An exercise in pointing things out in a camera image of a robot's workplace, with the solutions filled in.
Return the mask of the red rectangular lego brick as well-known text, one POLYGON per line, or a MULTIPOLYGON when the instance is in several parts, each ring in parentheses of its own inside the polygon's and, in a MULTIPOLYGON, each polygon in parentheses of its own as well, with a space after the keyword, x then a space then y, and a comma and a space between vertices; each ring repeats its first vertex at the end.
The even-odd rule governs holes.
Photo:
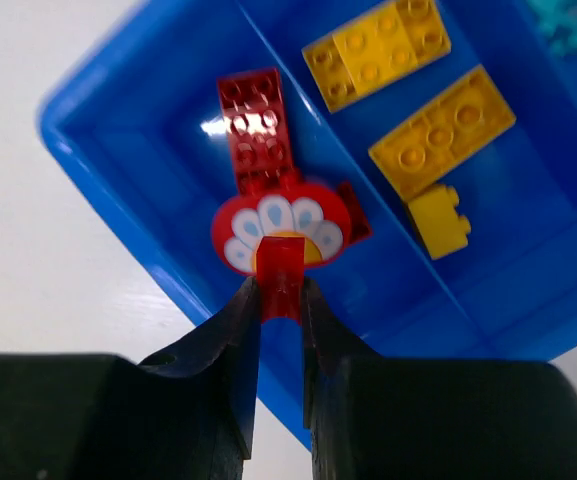
POLYGON ((222 77, 217 90, 238 192, 257 194, 297 179, 279 71, 222 77))

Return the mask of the red oval lego piece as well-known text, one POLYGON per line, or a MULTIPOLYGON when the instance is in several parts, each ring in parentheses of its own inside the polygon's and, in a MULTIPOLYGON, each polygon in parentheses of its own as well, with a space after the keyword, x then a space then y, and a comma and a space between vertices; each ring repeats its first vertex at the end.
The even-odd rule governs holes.
POLYGON ((331 188, 311 182, 235 196, 213 217, 211 239, 221 260, 237 272, 256 272, 265 237, 304 240, 304 261, 315 268, 334 261, 350 243, 351 216, 331 188))

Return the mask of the orange yellow lego brick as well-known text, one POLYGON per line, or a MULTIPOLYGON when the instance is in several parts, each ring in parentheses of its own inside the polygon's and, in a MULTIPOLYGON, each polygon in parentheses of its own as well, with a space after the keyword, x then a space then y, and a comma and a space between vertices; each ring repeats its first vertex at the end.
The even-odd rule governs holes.
POLYGON ((451 40, 434 1, 384 1, 302 49, 335 113, 448 55, 451 40))

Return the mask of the cyan round lego with yellow brick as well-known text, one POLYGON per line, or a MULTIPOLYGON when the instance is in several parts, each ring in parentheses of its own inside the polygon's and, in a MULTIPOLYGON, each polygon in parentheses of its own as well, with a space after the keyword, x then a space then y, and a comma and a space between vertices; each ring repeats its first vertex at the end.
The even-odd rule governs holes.
POLYGON ((577 54, 577 0, 530 0, 539 31, 558 56, 577 54))

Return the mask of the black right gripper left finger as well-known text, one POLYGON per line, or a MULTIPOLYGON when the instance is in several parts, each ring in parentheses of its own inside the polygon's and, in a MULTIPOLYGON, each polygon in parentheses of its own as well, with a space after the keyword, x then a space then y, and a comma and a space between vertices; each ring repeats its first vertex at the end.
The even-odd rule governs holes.
POLYGON ((239 479, 252 453, 260 290, 133 363, 0 354, 0 479, 239 479))

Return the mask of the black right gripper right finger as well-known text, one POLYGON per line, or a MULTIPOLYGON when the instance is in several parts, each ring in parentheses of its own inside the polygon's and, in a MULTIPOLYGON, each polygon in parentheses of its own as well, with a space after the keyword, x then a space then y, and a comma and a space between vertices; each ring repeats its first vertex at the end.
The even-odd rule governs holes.
POLYGON ((393 358, 301 290, 317 479, 577 479, 577 393, 539 361, 393 358))

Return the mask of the yellow black striped lego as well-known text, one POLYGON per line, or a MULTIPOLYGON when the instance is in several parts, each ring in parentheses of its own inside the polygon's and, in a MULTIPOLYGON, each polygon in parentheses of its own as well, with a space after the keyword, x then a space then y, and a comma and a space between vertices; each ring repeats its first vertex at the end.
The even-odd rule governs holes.
POLYGON ((515 122, 490 75, 478 65, 372 145, 369 156, 408 202, 515 122))

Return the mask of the small red lego piece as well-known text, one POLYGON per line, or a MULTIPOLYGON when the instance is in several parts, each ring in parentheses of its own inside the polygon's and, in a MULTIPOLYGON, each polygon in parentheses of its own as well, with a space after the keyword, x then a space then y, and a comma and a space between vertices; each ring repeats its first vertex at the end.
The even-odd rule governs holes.
POLYGON ((261 291, 261 319, 287 318, 301 324, 305 239, 266 236, 256 252, 256 280, 261 291))

